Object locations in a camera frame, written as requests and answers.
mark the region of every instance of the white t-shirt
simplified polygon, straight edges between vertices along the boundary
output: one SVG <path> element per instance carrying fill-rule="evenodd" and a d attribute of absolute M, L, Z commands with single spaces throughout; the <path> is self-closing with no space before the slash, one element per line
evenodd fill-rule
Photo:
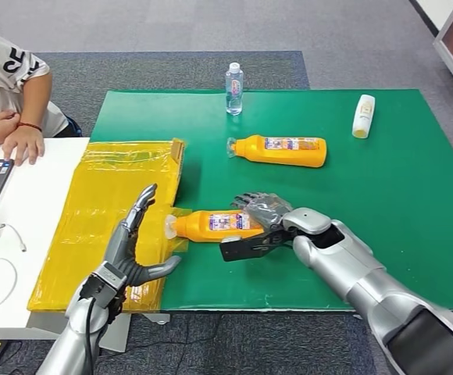
<path fill-rule="evenodd" d="M 21 113 L 24 83 L 49 71 L 45 62 L 0 37 L 0 112 L 11 109 Z M 42 119 L 42 133 L 51 138 L 67 124 L 67 118 L 58 107 L 49 102 Z"/>

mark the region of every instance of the white bottle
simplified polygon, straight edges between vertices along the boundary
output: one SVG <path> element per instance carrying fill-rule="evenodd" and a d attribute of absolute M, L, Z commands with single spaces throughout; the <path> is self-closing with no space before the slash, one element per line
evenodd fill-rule
<path fill-rule="evenodd" d="M 227 112 L 234 116 L 242 112 L 244 72 L 241 70 L 240 64 L 238 62 L 230 64 L 230 69 L 225 73 L 225 88 L 227 90 Z"/>
<path fill-rule="evenodd" d="M 371 129 L 376 99 L 374 96 L 362 95 L 355 110 L 352 134 L 356 138 L 367 138 Z"/>

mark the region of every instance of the wall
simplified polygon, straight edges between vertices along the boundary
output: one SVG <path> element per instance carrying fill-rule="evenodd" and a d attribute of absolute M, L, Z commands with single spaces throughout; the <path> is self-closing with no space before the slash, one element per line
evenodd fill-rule
<path fill-rule="evenodd" d="M 440 30 L 453 10 L 453 0 L 417 0 L 428 17 Z"/>

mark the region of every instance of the white table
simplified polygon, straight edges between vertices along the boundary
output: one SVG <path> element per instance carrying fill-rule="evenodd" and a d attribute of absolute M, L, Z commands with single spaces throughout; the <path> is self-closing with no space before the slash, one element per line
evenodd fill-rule
<path fill-rule="evenodd" d="M 13 168 L 1 193 L 0 223 L 13 225 L 27 250 L 21 252 L 16 235 L 8 227 L 0 231 L 0 258 L 9 260 L 18 273 L 15 288 L 0 305 L 0 339 L 54 339 L 65 327 L 63 313 L 30 312 L 27 305 L 55 233 L 72 175 L 88 141 L 46 139 L 43 158 L 34 166 L 27 161 Z M 0 261 L 0 301 L 14 280 L 12 268 Z M 129 321 L 129 314 L 119 315 L 101 346 L 125 350 Z"/>

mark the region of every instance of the person's hand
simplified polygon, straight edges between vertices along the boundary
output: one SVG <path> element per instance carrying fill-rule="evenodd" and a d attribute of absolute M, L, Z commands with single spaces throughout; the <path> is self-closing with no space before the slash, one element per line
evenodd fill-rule
<path fill-rule="evenodd" d="M 0 143 L 15 131 L 20 120 L 21 115 L 11 110 L 0 112 Z"/>
<path fill-rule="evenodd" d="M 37 156 L 45 154 L 45 139 L 39 130 L 33 127 L 18 127 L 17 130 L 6 137 L 2 144 L 4 159 L 9 160 L 14 148 L 17 148 L 15 164 L 21 166 L 24 154 L 28 151 L 28 161 L 35 164 Z"/>
<path fill-rule="evenodd" d="M 293 208 L 276 194 L 245 193 L 237 195 L 232 206 L 242 209 L 265 230 L 279 229 L 282 218 Z"/>

